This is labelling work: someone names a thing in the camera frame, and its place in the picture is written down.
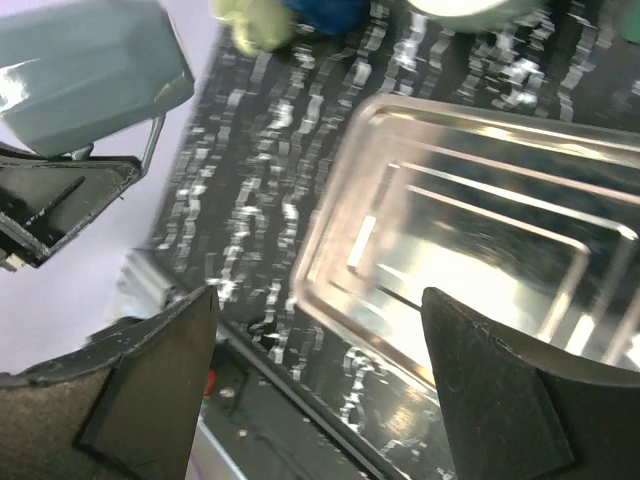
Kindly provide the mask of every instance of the gray plastic object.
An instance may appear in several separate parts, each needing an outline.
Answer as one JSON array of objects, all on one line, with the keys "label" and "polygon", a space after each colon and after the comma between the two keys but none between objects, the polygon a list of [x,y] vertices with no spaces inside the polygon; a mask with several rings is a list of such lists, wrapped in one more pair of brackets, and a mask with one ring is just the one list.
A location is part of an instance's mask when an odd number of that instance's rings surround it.
[{"label": "gray plastic object", "polygon": [[0,118],[44,157],[90,151],[149,119],[152,153],[165,113],[194,93],[155,0],[76,1],[0,18],[0,45]]}]

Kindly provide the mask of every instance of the transparent tray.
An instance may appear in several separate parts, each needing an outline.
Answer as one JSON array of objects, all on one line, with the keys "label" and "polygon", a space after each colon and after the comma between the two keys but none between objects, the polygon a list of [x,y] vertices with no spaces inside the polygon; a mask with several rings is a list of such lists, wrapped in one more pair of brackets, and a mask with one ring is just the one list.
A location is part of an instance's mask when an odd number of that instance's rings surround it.
[{"label": "transparent tray", "polygon": [[639,369],[637,232],[640,135],[385,95],[350,124],[292,288],[427,382],[426,287]]}]

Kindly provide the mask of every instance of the green object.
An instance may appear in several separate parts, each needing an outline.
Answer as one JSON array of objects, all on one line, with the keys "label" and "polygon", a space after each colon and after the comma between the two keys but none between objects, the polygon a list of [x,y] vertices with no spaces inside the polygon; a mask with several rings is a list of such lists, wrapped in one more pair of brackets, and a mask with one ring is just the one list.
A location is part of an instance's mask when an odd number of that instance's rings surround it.
[{"label": "green object", "polygon": [[280,0],[210,0],[216,18],[233,29],[233,40],[247,55],[276,50],[293,36],[293,12]]},{"label": "green object", "polygon": [[634,0],[622,19],[622,38],[631,43],[640,43],[640,0]]}]

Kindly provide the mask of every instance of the white wall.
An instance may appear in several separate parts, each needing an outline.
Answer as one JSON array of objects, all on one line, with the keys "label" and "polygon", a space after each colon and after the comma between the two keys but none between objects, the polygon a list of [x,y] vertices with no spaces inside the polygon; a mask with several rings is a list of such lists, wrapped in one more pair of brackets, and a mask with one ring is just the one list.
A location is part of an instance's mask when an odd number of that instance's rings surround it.
[{"label": "white wall", "polygon": [[[0,0],[0,15],[60,0]],[[191,68],[202,84],[219,28],[208,0],[160,0],[174,21]],[[144,244],[160,206],[193,100],[169,113],[148,175],[114,202],[64,250],[35,270],[0,271],[0,372],[19,372],[34,363],[81,347],[104,328],[115,282],[127,251]],[[96,153],[140,155],[148,126],[96,145]],[[0,140],[16,145],[0,127]]]}]

